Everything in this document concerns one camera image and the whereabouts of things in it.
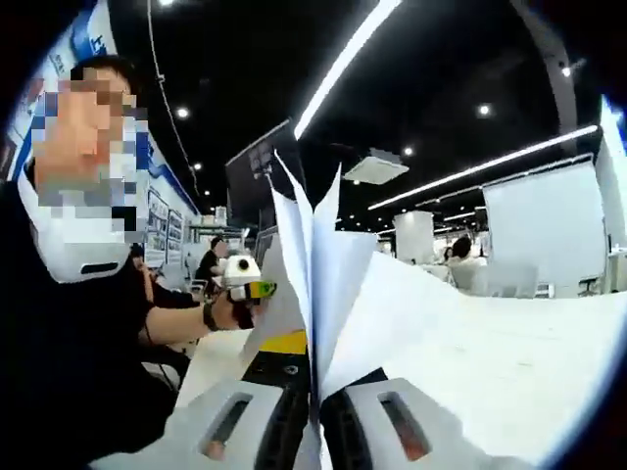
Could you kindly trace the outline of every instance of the computer monitor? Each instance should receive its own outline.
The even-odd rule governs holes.
[[[233,220],[231,224],[255,224],[260,230],[274,225],[268,177],[276,191],[294,199],[292,184],[277,156],[306,188],[298,144],[288,119],[250,144],[225,165],[229,218]]]

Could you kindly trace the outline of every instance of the black wristband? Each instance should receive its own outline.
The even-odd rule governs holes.
[[[203,306],[203,323],[207,325],[210,331],[219,331],[219,328],[216,325],[216,321],[214,320],[214,316],[212,314],[212,308],[214,303],[206,302]]]

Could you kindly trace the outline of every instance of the white desk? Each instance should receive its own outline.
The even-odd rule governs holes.
[[[560,300],[467,298],[463,311],[384,364],[452,411],[465,436],[492,455],[540,464],[597,395],[625,323],[627,293]],[[198,345],[176,406],[224,378],[240,378],[249,331]]]

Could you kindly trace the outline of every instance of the ceiling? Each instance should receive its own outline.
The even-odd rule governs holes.
[[[146,4],[110,3],[119,52],[151,77],[145,97],[151,132],[202,212],[226,203],[223,165],[230,158],[286,118],[298,120],[376,5],[372,0],[177,0],[163,7],[154,1],[154,45],[169,105],[189,109],[189,118],[177,119],[176,128],[190,162],[203,164],[196,172],[196,195],[155,86]],[[367,210],[558,135],[544,59],[508,2],[404,1],[345,70],[299,141],[310,199],[315,204],[323,196],[339,164],[347,171],[370,147],[402,155],[411,146],[413,155],[403,157],[410,170],[393,181],[382,186],[342,182],[340,226],[379,231],[417,203],[594,149],[597,137],[581,138],[570,150],[553,147]],[[580,70],[563,83],[574,85],[579,126],[598,119],[598,95],[585,75]],[[490,107],[488,117],[477,113],[482,104]],[[482,204],[481,192],[474,191],[425,208],[435,212],[439,225],[462,206]]]

